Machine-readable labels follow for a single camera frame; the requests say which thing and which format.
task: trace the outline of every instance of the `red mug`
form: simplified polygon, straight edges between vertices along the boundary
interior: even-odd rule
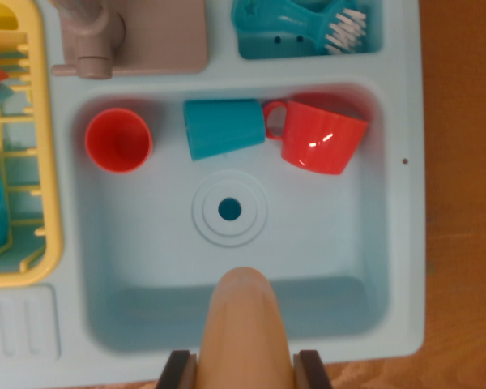
[[[267,121],[279,107],[287,110],[281,136],[271,133]],[[301,169],[341,174],[362,140],[368,123],[297,101],[272,101],[263,108],[266,137],[283,141],[281,156]]]

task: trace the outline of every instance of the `wooden table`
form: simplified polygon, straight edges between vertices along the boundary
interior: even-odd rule
[[[335,389],[486,388],[486,0],[420,0],[420,6],[428,229],[425,342],[411,357],[328,366]]]

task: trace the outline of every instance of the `gray faucet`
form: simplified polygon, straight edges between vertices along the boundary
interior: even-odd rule
[[[111,79],[113,51],[123,42],[125,27],[109,0],[50,1],[59,11],[62,29],[74,37],[77,75]]]

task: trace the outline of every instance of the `small hole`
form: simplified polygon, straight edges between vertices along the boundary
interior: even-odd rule
[[[236,199],[229,197],[218,206],[218,213],[226,221],[234,221],[241,215],[241,204]]]

